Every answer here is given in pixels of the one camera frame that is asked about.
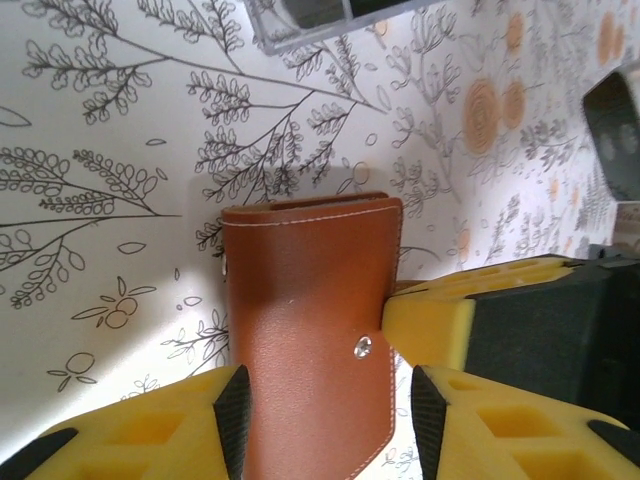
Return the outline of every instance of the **black rubber edge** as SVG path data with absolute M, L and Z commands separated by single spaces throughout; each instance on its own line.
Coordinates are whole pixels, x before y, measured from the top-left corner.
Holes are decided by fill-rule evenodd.
M 0 465 L 0 479 L 26 479 L 77 434 L 78 430 L 75 428 L 63 428 L 44 437 L 36 438 Z
M 444 439 L 447 401 L 422 367 L 413 369 L 411 415 L 424 480 L 436 480 Z
M 213 411 L 229 480 L 241 480 L 251 417 L 251 386 L 246 366 L 241 365 L 235 371 L 213 403 Z
M 640 433 L 602 420 L 590 420 L 587 425 L 611 448 L 640 468 Z

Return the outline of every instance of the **yellow foam block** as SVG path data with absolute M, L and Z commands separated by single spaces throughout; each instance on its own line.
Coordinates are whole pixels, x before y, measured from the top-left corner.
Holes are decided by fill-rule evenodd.
M 587 424 L 624 427 L 617 420 L 467 373 L 422 368 L 448 403 L 437 480 L 640 478 Z
M 411 365 L 464 368 L 473 320 L 473 300 L 440 301 L 420 293 L 391 297 L 382 331 Z
M 519 260 L 454 273 L 400 290 L 385 304 L 385 338 L 412 366 L 461 370 L 474 314 L 474 301 L 466 297 L 553 282 L 573 271 L 564 266 L 566 261 L 555 257 Z
M 56 425 L 46 433 L 78 433 L 28 479 L 229 478 L 213 404 L 236 370 L 217 368 Z

